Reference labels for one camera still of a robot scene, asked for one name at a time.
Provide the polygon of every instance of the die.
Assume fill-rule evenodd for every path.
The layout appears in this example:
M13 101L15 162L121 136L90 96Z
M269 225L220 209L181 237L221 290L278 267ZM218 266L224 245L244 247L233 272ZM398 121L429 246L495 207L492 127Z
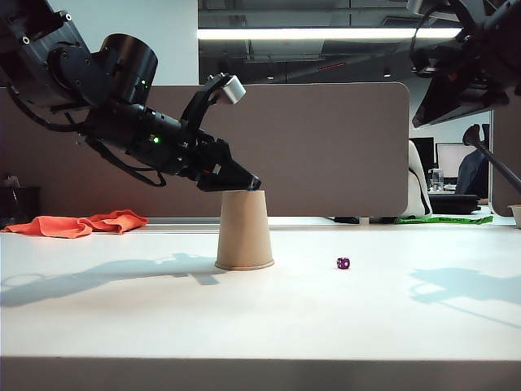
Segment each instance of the die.
M338 258L336 260L336 265L339 269L349 269L351 261L349 261L349 258Z

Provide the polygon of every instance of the green tape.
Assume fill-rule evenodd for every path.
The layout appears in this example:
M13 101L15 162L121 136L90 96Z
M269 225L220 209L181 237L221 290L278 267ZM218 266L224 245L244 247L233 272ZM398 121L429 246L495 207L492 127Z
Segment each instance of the green tape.
M399 218L396 224L423 224L431 222L447 222L451 224L484 224L491 222L493 216L482 218L463 218L463 217L423 217L423 218Z

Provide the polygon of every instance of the desk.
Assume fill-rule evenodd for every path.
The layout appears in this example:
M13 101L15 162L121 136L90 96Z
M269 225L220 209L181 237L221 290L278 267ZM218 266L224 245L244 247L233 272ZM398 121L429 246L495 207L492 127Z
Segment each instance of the desk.
M512 218L270 218L275 265L247 272L215 268L217 228L0 234L2 389L521 388Z

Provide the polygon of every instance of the bowl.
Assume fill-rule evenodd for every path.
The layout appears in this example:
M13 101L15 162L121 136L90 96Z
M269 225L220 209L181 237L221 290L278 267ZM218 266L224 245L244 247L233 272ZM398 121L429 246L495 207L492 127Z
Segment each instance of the bowl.
M521 204L508 205L508 207L512 209L512 213L514 214L515 225L521 229Z

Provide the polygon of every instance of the ceiling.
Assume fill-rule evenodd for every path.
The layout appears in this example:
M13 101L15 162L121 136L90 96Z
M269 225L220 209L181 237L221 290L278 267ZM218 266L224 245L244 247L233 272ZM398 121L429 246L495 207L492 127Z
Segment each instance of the ceiling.
M200 29L411 28L419 18L402 0L199 0ZM458 26L436 19L427 25ZM408 48L409 40L199 41L199 79L230 72L245 84L380 81L385 71L401 80L410 75Z

